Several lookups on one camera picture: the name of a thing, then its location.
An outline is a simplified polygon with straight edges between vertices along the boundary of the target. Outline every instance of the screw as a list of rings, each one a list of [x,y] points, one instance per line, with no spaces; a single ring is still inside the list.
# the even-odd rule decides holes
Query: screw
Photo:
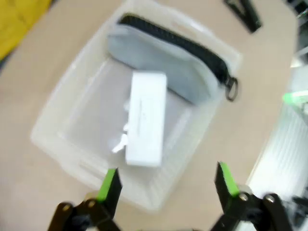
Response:
[[[67,211],[69,208],[70,208],[70,205],[65,205],[62,210]]]
[[[89,204],[88,204],[88,207],[92,208],[94,205],[95,205],[95,201],[90,201]]]
[[[244,194],[244,193],[241,193],[241,194],[240,194],[240,199],[241,199],[242,201],[248,201],[248,197],[247,197],[247,195]]]
[[[272,197],[271,195],[267,195],[266,197],[265,197],[265,199],[267,199],[269,202],[271,202],[271,203],[274,203],[274,201],[275,201],[275,199],[274,199],[274,197]]]

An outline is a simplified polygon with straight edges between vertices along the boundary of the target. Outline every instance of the yellow fabric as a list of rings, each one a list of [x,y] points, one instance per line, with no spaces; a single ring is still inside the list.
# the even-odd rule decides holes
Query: yellow fabric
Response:
[[[0,0],[0,60],[48,9],[51,0]]]

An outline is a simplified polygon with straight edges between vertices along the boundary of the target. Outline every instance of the plastic bin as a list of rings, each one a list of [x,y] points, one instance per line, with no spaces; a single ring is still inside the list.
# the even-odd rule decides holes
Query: plastic bin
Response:
[[[217,97],[194,106],[168,92],[163,163],[159,168],[132,167],[111,146],[127,122],[132,70],[113,60],[106,50],[109,28],[123,13],[171,28],[213,50],[235,74],[241,55],[206,27],[182,13],[151,0],[124,2],[96,32],[69,66],[33,128],[32,141],[63,169],[93,189],[99,189],[110,167],[119,167],[121,198],[150,211],[158,210],[186,168],[219,102]]]

